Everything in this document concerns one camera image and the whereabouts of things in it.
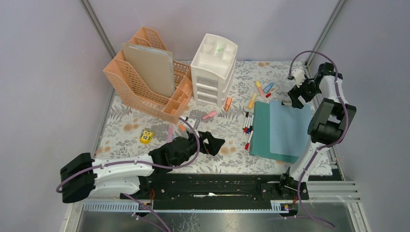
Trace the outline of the light blue clipboard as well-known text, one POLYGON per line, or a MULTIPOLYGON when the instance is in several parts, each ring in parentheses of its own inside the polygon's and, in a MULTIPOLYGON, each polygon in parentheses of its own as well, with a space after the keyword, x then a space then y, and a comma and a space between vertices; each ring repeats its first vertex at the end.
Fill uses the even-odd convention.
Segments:
POLYGON ((310 143, 308 126, 312 119, 309 104, 302 109, 293 108, 279 100, 269 102, 270 152, 300 157, 310 143))

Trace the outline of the teal file folder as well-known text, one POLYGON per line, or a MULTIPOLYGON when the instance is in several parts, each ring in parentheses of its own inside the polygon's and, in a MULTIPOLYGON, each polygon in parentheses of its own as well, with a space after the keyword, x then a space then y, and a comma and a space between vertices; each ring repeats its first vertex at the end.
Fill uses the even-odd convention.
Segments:
POLYGON ((254 105, 253 135, 249 144, 252 156, 295 163, 298 157, 270 152, 270 106, 268 103, 256 101, 254 105))

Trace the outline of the beige file folder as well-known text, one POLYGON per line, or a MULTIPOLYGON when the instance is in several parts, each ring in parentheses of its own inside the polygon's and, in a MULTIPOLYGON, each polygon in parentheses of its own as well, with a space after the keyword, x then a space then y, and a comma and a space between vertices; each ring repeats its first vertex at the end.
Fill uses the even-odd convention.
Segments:
POLYGON ((147 87, 170 98, 175 91, 173 53, 132 43, 123 43, 125 60, 131 64, 147 87))

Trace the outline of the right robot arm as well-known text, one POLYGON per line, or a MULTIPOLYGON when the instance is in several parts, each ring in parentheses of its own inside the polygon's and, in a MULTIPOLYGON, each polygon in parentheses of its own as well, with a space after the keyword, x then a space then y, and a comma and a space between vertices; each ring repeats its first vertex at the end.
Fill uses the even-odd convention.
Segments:
POLYGON ((316 95, 322 101, 307 127, 310 143, 298 160, 280 177, 276 188, 286 200, 300 200, 306 194, 306 183, 321 153, 339 144, 356 114, 356 107, 348 104, 342 91, 343 77, 334 64, 325 62, 313 78, 307 78, 300 69, 291 71, 289 79, 295 85, 288 91, 293 108, 302 109, 316 95))

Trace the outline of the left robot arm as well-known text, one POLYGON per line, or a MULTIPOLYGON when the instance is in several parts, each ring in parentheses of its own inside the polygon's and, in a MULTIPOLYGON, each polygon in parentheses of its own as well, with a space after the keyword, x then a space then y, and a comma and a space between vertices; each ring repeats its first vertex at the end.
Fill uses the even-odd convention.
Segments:
POLYGON ((93 159, 90 153, 82 153, 61 168, 56 192, 64 203, 121 194, 143 199, 149 195, 150 186, 142 178, 187 167, 200 153, 215 156, 224 144, 224 139, 215 138, 209 131, 196 131, 136 157, 93 159))

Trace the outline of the pink highlighter centre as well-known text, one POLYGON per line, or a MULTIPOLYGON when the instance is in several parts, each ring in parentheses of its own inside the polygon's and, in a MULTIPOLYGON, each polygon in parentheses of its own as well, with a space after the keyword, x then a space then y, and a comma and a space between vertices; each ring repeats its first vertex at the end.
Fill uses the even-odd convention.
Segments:
POLYGON ((211 111, 207 113, 205 116, 202 117, 202 120, 207 120, 209 118, 212 118, 218 114, 217 110, 211 111))

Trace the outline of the red cap whiteboard marker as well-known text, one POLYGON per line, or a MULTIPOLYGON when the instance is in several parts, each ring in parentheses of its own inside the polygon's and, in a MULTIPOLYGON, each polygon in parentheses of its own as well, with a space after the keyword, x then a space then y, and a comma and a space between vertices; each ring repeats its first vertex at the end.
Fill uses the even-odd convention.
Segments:
POLYGON ((251 118, 251 115, 248 115, 247 121, 246 121, 246 125, 245 125, 245 127, 244 127, 244 134, 247 134, 247 133, 248 133, 248 127, 249 127, 249 123, 250 123, 250 118, 251 118))

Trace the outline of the blue cap whiteboard marker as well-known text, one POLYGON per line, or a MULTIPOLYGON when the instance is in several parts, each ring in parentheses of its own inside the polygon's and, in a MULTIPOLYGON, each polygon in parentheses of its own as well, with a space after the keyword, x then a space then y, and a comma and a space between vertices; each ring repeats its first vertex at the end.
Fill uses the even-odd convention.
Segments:
POLYGON ((247 126, 247 131, 246 131, 246 135, 248 135, 248 134, 250 133, 250 131, 251 131, 251 126, 252 126, 252 118, 253 118, 253 116, 249 116, 249 119, 248 119, 248 126, 247 126))

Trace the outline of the yellow pink highlighter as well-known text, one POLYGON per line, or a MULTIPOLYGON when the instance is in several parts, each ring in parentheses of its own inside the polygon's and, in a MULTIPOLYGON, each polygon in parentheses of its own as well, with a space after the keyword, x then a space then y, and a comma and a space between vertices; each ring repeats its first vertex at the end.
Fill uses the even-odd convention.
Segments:
POLYGON ((259 92, 259 94, 260 94, 260 96, 261 96, 261 99, 265 99, 265 93, 264 93, 264 91, 263 91, 263 89, 262 89, 261 83, 260 83, 259 81, 255 81, 255 85, 256 85, 256 88, 257 88, 257 90, 258 90, 258 92, 259 92))

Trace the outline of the orange cap grey marker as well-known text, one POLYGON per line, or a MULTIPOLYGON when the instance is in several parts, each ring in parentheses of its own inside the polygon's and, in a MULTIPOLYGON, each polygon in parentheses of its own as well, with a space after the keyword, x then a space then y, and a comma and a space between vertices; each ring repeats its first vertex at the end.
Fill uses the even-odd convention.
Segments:
POLYGON ((181 133, 185 133, 187 131, 186 127, 183 124, 179 124, 178 129, 180 130, 181 133))

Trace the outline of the yellow orange highlighter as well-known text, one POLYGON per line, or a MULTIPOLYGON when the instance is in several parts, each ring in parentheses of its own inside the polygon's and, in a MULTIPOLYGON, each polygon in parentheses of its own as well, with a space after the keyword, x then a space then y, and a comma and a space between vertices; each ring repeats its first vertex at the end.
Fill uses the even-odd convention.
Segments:
POLYGON ((252 109, 252 108, 254 107, 254 104, 255 104, 257 95, 258 95, 258 94, 257 94, 256 92, 254 92, 254 93, 252 94, 252 96, 251 96, 251 98, 250 98, 250 100, 249 100, 249 103, 248 103, 248 108, 249 108, 249 109, 252 109))

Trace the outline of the black cap whiteboard marker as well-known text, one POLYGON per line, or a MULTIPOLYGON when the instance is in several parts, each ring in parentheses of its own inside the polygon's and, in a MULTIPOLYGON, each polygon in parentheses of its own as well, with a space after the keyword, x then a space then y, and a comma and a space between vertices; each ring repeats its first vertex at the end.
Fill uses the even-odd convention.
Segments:
POLYGON ((248 124, 248 116, 249 116, 249 111, 246 111, 242 130, 245 130, 245 128, 247 127, 247 124, 248 124))

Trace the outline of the orange highlighter centre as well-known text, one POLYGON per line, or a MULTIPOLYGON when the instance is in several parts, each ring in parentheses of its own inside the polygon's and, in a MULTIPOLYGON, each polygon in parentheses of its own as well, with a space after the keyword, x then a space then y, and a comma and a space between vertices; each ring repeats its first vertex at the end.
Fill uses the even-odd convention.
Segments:
POLYGON ((227 99, 226 99, 226 102, 225 102, 225 105, 224 105, 224 110, 226 111, 226 112, 228 112, 229 111, 229 109, 230 109, 230 107, 231 107, 231 104, 232 104, 232 98, 231 97, 228 97, 227 99))

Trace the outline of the pink highlighter lower left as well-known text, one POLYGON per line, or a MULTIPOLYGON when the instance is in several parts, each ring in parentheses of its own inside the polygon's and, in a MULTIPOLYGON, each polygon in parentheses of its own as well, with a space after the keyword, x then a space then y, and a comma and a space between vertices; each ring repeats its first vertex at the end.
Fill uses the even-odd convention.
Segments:
POLYGON ((174 127, 172 124, 169 125, 168 127, 168 132, 167 132, 167 139, 166 142, 169 143, 173 140, 174 138, 174 127))

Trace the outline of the orange plastic file organizer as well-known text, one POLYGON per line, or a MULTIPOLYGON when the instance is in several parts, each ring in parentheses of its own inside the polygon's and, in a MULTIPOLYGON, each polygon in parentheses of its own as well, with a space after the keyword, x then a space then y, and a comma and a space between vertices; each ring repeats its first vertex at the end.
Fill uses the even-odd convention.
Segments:
POLYGON ((154 93, 126 61, 123 51, 117 53, 103 72, 126 106, 177 124, 193 96, 193 89, 190 66, 174 60, 173 69, 176 87, 171 97, 154 93))

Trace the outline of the yellow owl eraser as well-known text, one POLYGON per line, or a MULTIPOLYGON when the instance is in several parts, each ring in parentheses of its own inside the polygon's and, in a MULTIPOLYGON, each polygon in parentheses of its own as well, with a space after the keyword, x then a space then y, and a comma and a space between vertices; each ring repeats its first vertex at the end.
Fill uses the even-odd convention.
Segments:
POLYGON ((140 143, 145 145, 149 144, 152 141, 154 135, 154 132, 144 129, 140 136, 140 143))

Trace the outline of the white plastic drawer unit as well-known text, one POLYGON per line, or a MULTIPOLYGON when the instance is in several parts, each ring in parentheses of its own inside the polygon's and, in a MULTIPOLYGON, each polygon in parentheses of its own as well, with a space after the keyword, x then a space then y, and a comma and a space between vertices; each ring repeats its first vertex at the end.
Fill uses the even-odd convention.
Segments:
POLYGON ((222 107, 236 67, 238 46, 214 34, 205 34, 190 64, 193 96, 198 102, 222 107))

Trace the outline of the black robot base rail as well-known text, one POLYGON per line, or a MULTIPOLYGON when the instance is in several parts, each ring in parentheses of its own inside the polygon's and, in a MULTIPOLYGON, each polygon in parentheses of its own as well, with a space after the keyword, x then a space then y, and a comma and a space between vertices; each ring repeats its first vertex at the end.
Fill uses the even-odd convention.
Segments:
POLYGON ((308 200, 306 183, 278 174, 155 174, 131 196, 155 210, 268 210, 271 201, 308 200))

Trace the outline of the right aluminium frame post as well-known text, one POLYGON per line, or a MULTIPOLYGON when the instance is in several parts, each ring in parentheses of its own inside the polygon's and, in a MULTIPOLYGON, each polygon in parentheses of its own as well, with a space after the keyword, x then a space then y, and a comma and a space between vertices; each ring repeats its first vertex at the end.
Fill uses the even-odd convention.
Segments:
POLYGON ((322 29, 316 43, 313 46, 314 51, 319 51, 320 48, 322 47, 322 45, 324 44, 327 35, 329 34, 329 32, 331 31, 334 23, 336 22, 339 14, 341 13, 341 11, 344 8, 344 5, 346 4, 347 0, 338 0, 336 3, 336 6, 334 7, 334 9, 332 10, 324 28, 322 29))

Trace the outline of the aluminium frame post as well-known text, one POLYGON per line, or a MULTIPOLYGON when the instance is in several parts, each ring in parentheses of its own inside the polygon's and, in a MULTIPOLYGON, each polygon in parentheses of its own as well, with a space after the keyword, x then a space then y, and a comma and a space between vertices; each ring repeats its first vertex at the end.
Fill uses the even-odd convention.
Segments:
POLYGON ((327 35, 329 34, 329 32, 331 31, 334 23, 336 22, 339 14, 341 13, 341 11, 344 8, 344 5, 346 4, 347 0, 338 0, 336 3, 336 6, 334 7, 334 9, 332 10, 324 28, 322 29, 316 43, 313 46, 314 51, 319 51, 320 48, 322 47, 322 45, 324 44, 327 35))
POLYGON ((82 4, 87 16, 89 17, 93 27, 95 28, 109 56, 111 58, 114 58, 117 53, 115 52, 114 47, 112 46, 107 34, 105 33, 105 30, 103 29, 103 26, 100 23, 98 16, 96 15, 92 5, 88 0, 80 0, 80 3, 82 4))

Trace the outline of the left aluminium frame post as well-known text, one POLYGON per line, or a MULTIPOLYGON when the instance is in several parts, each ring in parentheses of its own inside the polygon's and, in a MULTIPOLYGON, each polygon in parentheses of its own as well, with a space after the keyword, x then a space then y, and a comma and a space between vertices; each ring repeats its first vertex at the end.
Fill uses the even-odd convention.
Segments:
POLYGON ((105 30, 103 29, 103 26, 100 23, 98 16, 96 15, 92 5, 88 0, 80 0, 80 3, 82 4, 87 16, 89 17, 93 27, 95 28, 109 56, 111 58, 114 58, 117 53, 115 52, 114 47, 112 46, 107 34, 105 33, 105 30))

